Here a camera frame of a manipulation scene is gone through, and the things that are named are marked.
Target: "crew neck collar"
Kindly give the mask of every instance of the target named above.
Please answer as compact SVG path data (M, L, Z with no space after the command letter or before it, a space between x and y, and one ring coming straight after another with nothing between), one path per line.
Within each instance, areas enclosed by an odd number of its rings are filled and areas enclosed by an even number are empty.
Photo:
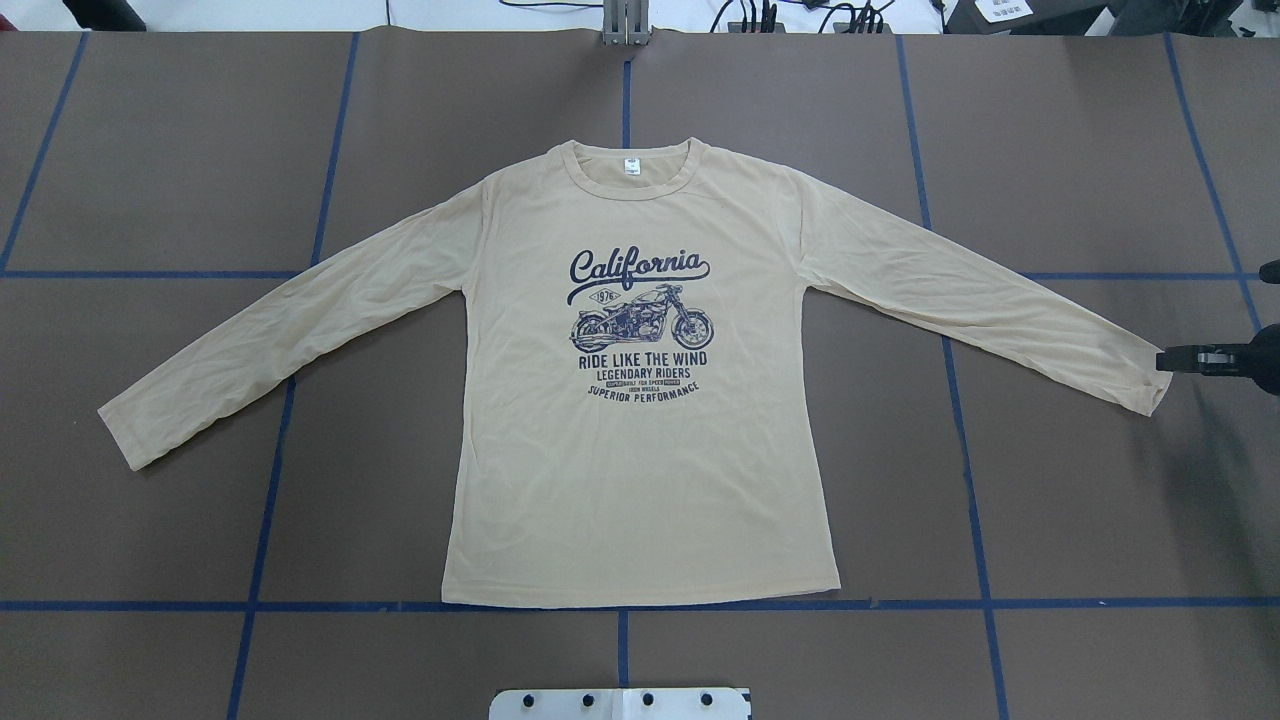
M568 177L573 181L573 183L596 197L604 197L608 200L653 200L654 197L662 197L663 195L671 195L672 192L676 192L689 184L694 173L698 172L698 164L701 161L703 151L705 149L707 145L696 137L690 137L680 145L668 145L666 147L621 149L595 147L571 140L559 146L559 154L561 159L564 160L564 170L568 173ZM580 156L643 159L666 158L671 155L685 156L685 164L681 165L680 172L666 182L644 187L617 187L596 182L588 177L588 174L582 170L581 163L579 161Z

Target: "shirt's right sleeve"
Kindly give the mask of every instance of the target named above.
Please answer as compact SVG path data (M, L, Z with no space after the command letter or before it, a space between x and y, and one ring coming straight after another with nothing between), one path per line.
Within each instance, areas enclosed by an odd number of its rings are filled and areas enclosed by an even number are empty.
M137 470L347 341L461 290L484 183L284 282L99 409Z
M786 168L781 232L810 287L1151 415L1158 348L972 250Z

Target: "motorcycle graphic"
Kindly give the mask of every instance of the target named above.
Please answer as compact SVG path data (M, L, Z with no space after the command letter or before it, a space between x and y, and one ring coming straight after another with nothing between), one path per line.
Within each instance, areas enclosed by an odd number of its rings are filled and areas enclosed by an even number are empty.
M707 313L685 307L678 284L659 284L637 295L631 302L608 305L604 310L582 310L568 338L582 352L599 352L614 342L657 342L669 310L676 309L671 337L687 350L701 350L714 329Z

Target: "cream shirt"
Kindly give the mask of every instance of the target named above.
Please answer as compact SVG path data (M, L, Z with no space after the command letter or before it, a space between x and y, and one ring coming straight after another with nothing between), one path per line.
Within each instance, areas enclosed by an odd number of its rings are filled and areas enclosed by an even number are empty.
M100 414L142 468L319 355L461 290L445 601L824 591L840 578L805 407L809 287L1143 415L1171 377L1133 333L797 170L696 138L570 141L284 282Z

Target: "motorcycle wheel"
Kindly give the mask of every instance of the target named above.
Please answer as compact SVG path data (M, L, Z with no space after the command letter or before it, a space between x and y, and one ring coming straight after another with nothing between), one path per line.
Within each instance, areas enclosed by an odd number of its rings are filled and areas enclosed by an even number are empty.
M600 322L604 320L604 315L599 313L588 313L573 323L573 332L570 333L568 338L573 341L573 347L581 350L582 352L599 352L609 346L607 342L598 340L581 340L582 336L593 336L600 333Z
M689 310L685 316L676 318L676 325L671 328L671 334L682 347L701 350L710 345L716 328L712 327L712 319L707 316L707 313Z

